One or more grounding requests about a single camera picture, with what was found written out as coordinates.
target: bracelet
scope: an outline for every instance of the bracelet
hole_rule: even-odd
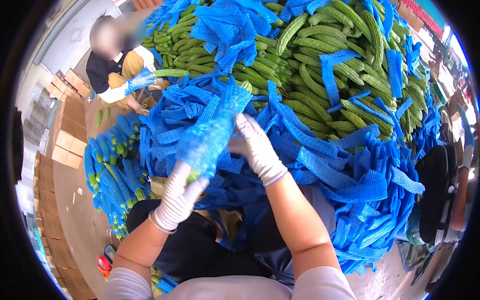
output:
[[[173,230],[173,231],[169,231],[169,230],[166,230],[166,229],[164,229],[164,228],[161,228],[161,226],[158,225],[158,224],[152,219],[152,212],[153,212],[153,210],[152,210],[150,213],[148,213],[148,219],[150,220],[150,222],[152,222],[152,224],[153,224],[153,226],[154,226],[155,228],[157,228],[158,230],[160,230],[161,232],[164,232],[164,233],[166,233],[166,234],[174,234],[175,232],[177,232],[177,229],[176,229],[176,228],[175,228],[175,230]]]

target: white cotton glove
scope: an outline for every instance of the white cotton glove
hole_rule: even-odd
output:
[[[138,55],[140,55],[140,57],[142,57],[142,59],[144,60],[144,68],[147,68],[150,72],[153,73],[156,70],[155,65],[153,64],[154,63],[153,54],[150,51],[148,51],[147,48],[141,45],[133,50]]]
[[[280,179],[287,172],[287,167],[278,158],[260,125],[246,114],[236,115],[235,124],[242,137],[230,138],[229,151],[245,156],[264,186]]]
[[[163,190],[162,202],[152,214],[155,222],[163,229],[173,231],[193,211],[198,197],[208,186],[209,180],[200,177],[187,184],[192,168],[183,161],[177,161]]]

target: khaki pants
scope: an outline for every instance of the khaki pants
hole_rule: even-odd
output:
[[[136,74],[140,73],[144,67],[144,59],[138,55],[135,51],[130,51],[125,55],[125,59],[123,60],[123,67],[121,69],[121,74],[117,73],[110,73],[108,75],[108,85],[110,88],[117,88],[122,86],[127,79],[132,79]],[[131,93],[133,98],[135,98],[135,92]],[[102,105],[105,107],[109,106],[120,106],[121,108],[129,108],[127,105],[128,96],[124,99],[113,102],[107,103],[102,101]]]

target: scale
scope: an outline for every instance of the scale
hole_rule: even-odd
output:
[[[115,257],[115,253],[117,252],[115,251],[113,246],[108,245],[103,250],[103,255],[97,257],[97,268],[102,273],[103,277],[105,277],[105,280],[108,280],[108,277],[110,276],[110,271],[112,270],[113,258]]]

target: pink sleeve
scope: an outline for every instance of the pink sleeve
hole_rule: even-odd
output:
[[[292,300],[356,300],[342,271],[321,266],[308,270],[295,282]]]

